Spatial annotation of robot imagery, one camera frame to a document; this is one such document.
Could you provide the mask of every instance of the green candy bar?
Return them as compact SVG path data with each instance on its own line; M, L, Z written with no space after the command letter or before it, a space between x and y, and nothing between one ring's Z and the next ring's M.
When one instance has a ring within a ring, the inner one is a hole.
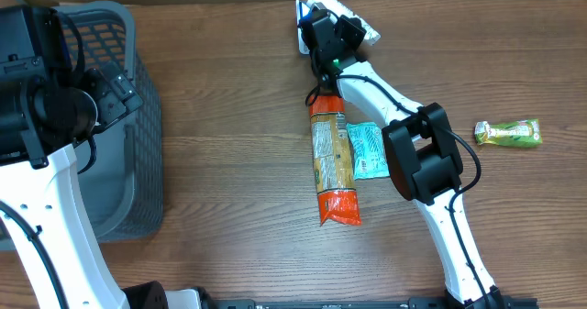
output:
M542 144L538 119L490 125L487 121L475 126L475 138L479 145L489 143L517 148L534 148Z

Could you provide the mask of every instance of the gray plastic bin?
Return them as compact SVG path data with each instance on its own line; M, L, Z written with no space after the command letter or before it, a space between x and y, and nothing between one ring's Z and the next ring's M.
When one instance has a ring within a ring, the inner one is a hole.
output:
M145 237L159 229L163 216L161 100L136 52L134 20L115 2L56 9L67 14L82 34L87 67L116 61L143 99L138 111L94 136L97 160L79 181L99 242ZM68 28L63 31L75 61L75 36ZM88 144L75 152L81 169L90 157ZM12 241L0 230L0 249L12 248Z

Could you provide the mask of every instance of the brown tabletop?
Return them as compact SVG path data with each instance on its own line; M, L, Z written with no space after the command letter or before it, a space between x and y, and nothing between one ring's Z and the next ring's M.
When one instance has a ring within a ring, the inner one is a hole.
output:
M365 50L381 77L443 105L471 144L477 121L540 119L537 149L475 146L483 176L467 214L502 292L587 307L587 0L348 5L382 34ZM304 106L315 79L293 1L132 13L162 100L165 216L153 237L102 246L121 287L265 301L443 293L426 224L391 181L357 182L363 226L319 225ZM0 266L0 306L36 307L17 255L0 253Z

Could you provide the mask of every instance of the blue and white package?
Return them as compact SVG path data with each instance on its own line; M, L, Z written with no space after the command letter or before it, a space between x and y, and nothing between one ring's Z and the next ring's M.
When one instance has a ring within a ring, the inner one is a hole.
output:
M389 177L382 130L374 122L347 124L355 153L355 180Z

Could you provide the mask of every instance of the teal packet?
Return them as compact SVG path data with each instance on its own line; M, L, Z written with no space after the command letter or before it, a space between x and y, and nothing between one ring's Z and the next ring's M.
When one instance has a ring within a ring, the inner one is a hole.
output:
M389 177L382 130L374 122L366 122L347 124L347 131L354 151L355 180Z

